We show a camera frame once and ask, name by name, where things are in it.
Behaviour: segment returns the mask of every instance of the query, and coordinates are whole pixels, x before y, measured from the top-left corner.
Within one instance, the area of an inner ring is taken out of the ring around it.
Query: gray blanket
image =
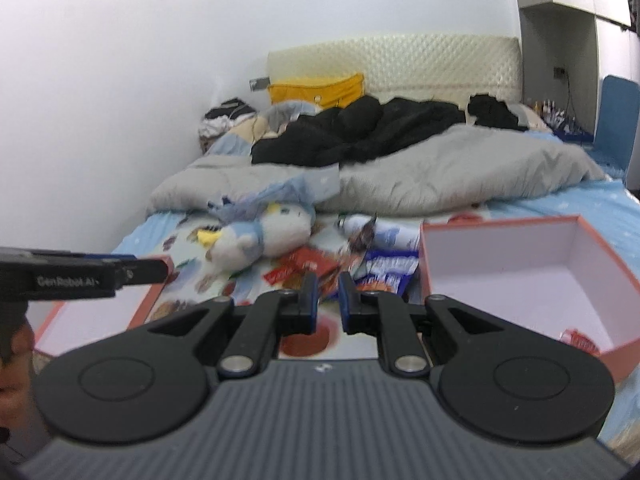
[[[317,204],[318,211],[420,216],[493,198],[542,196],[605,177],[578,146],[468,124],[339,171],[340,193]],[[246,156],[204,156],[165,180],[152,193],[147,211],[206,210],[209,201],[237,200],[303,172],[252,166]]]

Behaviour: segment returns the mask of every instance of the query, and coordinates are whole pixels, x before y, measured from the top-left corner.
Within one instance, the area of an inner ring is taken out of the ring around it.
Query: patterned bedsheet
[[[478,218],[488,218],[489,211],[485,207],[460,210],[448,214],[429,217],[431,222],[446,222],[455,215],[464,213]],[[334,227],[335,216],[320,216],[314,226],[314,234],[309,244],[323,251],[338,251],[346,243],[346,239]],[[417,228],[422,219],[403,219],[406,225]],[[209,263],[205,258],[206,249],[196,239],[199,229],[215,230],[219,226],[217,220],[207,214],[197,213],[182,215],[175,228],[164,232],[162,239],[147,254],[168,254],[174,261],[175,270],[147,317],[147,321],[161,319],[173,312],[186,308],[191,304],[214,298],[221,294],[234,298],[236,304],[249,304],[260,294],[268,290],[276,290],[283,286],[295,288],[294,283],[281,282],[271,285],[264,278],[265,274],[275,269],[276,260],[263,258],[236,274],[215,276],[210,273]],[[121,244],[116,252],[132,252],[136,236],[131,237],[129,246]],[[283,358],[313,359],[353,359],[375,358],[378,355],[376,340],[367,335],[347,336],[340,322],[338,304],[325,301],[319,305],[318,327],[312,336],[290,336],[280,348]]]

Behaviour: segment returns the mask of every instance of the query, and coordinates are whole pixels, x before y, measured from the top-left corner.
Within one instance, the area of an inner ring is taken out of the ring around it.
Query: human hand
[[[33,330],[28,322],[11,339],[14,355],[0,367],[0,427],[20,426],[27,412],[30,388],[30,361],[34,346]]]

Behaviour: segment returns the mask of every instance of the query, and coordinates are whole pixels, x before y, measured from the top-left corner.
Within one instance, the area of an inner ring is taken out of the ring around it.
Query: black circular pad
[[[598,359],[524,330],[471,338],[444,366],[438,388],[462,423],[515,444],[597,433],[614,393]]]
[[[508,359],[494,370],[495,383],[513,397],[530,400],[550,399],[569,384],[569,373],[562,365],[539,357]]]
[[[184,424],[209,391],[179,338],[112,338],[54,359],[34,382],[53,430],[95,444],[157,438]]]
[[[98,400],[133,399],[154,383],[154,369],[130,358],[111,358],[89,366],[80,375],[80,386]]]

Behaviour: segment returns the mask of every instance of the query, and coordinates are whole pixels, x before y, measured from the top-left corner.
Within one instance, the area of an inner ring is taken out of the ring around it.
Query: blue snack bag
[[[369,250],[355,279],[358,290],[382,290],[402,295],[418,268],[418,251]]]

